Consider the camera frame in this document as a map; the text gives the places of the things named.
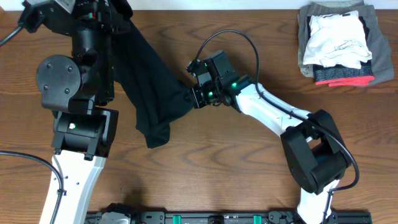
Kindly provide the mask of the black t-shirt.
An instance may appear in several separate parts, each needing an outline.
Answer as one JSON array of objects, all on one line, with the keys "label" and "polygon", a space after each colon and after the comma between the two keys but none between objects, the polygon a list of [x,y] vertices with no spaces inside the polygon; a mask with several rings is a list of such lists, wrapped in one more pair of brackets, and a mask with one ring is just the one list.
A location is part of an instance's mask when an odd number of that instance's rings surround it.
[{"label": "black t-shirt", "polygon": [[111,3],[130,25],[129,31],[113,37],[114,78],[136,108],[136,129],[144,135],[147,147],[163,146],[170,139],[170,123],[193,108],[189,88],[132,23],[128,2]]}]

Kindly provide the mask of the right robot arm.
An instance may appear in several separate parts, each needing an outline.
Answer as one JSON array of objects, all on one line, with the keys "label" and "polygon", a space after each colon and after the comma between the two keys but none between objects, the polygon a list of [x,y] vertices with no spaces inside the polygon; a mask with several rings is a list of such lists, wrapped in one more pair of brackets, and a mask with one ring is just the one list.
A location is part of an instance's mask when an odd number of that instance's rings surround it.
[{"label": "right robot arm", "polygon": [[304,223],[326,223],[334,193],[354,187],[338,184],[345,171],[358,164],[345,146],[329,113],[310,113],[270,94],[249,76],[197,75],[191,90],[196,108],[225,103],[248,115],[280,137],[292,177],[301,188],[297,207]]}]

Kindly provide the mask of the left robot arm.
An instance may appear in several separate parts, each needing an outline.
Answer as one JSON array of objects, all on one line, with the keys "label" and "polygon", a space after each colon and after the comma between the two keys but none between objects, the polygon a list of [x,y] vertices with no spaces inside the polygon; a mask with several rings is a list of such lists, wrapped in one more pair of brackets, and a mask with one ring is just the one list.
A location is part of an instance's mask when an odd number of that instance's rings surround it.
[{"label": "left robot arm", "polygon": [[114,35],[129,24],[110,1],[64,1],[41,6],[53,32],[70,36],[72,54],[46,58],[37,69],[43,108],[54,115],[49,191],[41,223],[83,223],[109,155],[119,113],[111,55]]}]

